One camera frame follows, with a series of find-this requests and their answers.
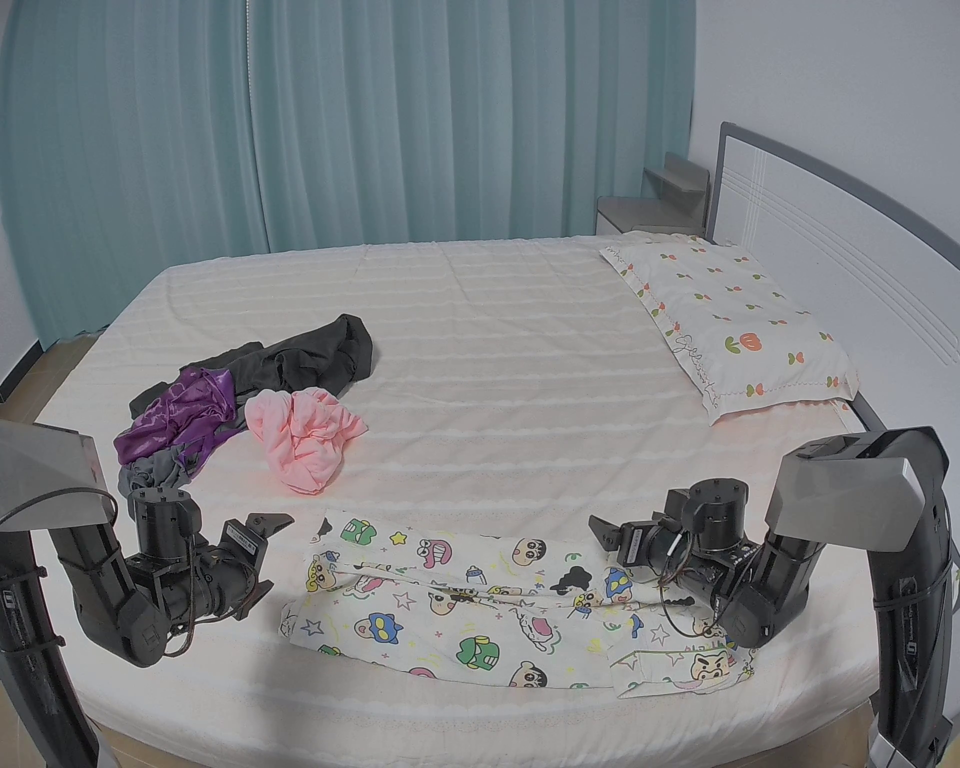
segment white bed sheet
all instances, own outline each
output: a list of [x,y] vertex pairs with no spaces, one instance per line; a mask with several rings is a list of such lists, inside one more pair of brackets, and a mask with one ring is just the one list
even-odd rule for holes
[[[642,235],[624,235],[637,237]],[[370,379],[344,403],[367,435],[320,496],[269,472],[233,438],[188,487],[219,536],[225,519],[286,512],[243,622],[202,627],[184,657],[137,669],[74,617],[46,537],[37,558],[87,712],[212,766],[710,766],[826,723],[876,689],[876,629],[863,553],[829,547],[804,613],[719,693],[619,701],[612,690],[497,689],[425,680],[289,645],[280,606],[302,588],[300,552],[324,509],[502,535],[588,540],[587,517],[648,517],[666,490],[703,477],[750,484],[748,533],[780,456],[858,428],[832,404],[782,405],[708,426],[700,394],[640,302],[599,257],[622,238],[356,247],[217,259],[157,277],[97,341],[40,421],[96,439],[111,490],[127,403],[179,365],[251,339],[270,344],[363,318]],[[136,547],[121,513],[117,535]]]

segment black baseboard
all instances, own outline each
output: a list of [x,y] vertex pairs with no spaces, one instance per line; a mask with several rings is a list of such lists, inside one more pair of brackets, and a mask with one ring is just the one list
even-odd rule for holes
[[40,359],[41,354],[43,354],[43,347],[40,346],[40,342],[34,342],[34,345],[27,350],[27,353],[20,358],[20,362],[13,366],[13,370],[10,371],[7,378],[3,380],[3,383],[0,383],[0,402],[6,402],[10,399],[10,395],[13,394],[16,385],[23,380],[23,377],[27,375],[27,371]]

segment pillowcase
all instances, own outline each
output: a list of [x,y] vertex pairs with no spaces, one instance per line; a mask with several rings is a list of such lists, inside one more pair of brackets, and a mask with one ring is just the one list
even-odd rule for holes
[[703,393],[711,424],[777,403],[856,395],[856,370],[833,334],[743,249],[678,235],[600,253]]

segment white wall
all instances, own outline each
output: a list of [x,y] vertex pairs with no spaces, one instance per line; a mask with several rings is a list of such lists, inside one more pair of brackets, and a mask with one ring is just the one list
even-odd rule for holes
[[[12,0],[0,0],[0,40],[7,27],[11,5]],[[13,268],[10,243],[3,229],[3,212],[0,211],[0,381],[35,341],[34,322],[27,312],[20,281]]]
[[689,156],[711,175],[724,120],[960,240],[957,0],[699,0]]

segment wooden floor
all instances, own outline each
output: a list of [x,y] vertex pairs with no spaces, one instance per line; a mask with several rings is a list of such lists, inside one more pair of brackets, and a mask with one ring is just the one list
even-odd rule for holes
[[[7,402],[0,403],[0,419],[33,422],[67,375],[81,361],[94,338],[84,336],[59,343],[45,352]],[[873,720],[869,702],[823,728],[776,750],[746,757],[717,768],[863,768],[867,761],[867,730]],[[203,768],[180,757],[141,744],[122,733],[105,729],[123,768]],[[960,747],[940,768],[960,768]],[[23,728],[6,692],[0,688],[0,768],[43,768],[43,760]]]

